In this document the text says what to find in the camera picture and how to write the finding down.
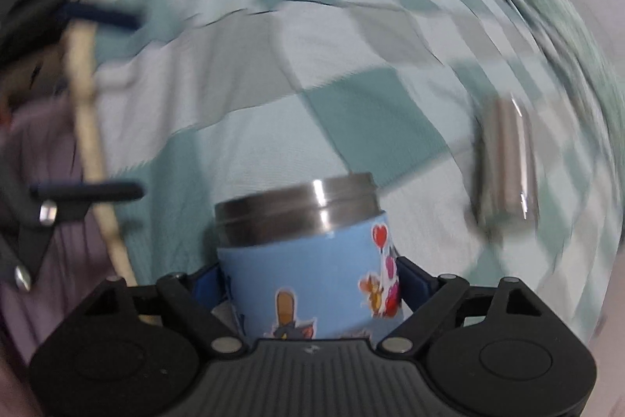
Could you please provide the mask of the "green white checkered bedsheet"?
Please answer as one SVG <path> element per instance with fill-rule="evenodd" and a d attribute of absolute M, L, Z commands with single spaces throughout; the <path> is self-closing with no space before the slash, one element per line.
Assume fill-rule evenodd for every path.
<path fill-rule="evenodd" d="M 618 251 L 619 157 L 594 94 L 614 77 L 567 0 L 98 0 L 142 16 L 99 27 L 94 103 L 116 208 L 146 285 L 216 256 L 214 206 L 368 172 L 398 251 L 489 285 L 522 278 L 582 339 Z M 496 95 L 532 114 L 537 226 L 473 219 L 478 121 Z"/>

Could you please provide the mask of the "silver metal cylinder cup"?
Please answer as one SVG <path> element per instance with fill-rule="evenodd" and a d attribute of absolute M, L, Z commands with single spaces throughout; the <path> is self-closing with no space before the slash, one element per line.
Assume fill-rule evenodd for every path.
<path fill-rule="evenodd" d="M 486 232 L 524 230 L 539 218 L 529 111 L 513 95 L 492 99 L 481 124 L 478 223 Z"/>

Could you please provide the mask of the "blue cartoon steel cup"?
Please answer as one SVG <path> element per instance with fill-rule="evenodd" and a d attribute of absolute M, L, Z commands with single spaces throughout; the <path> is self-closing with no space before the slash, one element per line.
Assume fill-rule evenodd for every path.
<path fill-rule="evenodd" d="M 377 343 L 404 319 L 388 217 L 368 172 L 220 202 L 215 226 L 249 341 Z"/>

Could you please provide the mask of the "purple cloth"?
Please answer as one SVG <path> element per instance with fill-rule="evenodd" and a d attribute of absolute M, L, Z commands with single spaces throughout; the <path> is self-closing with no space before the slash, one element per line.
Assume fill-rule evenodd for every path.
<path fill-rule="evenodd" d="M 92 205 L 113 185 L 88 185 L 67 98 L 18 110 L 1 131 L 1 326 L 18 361 L 114 270 Z"/>

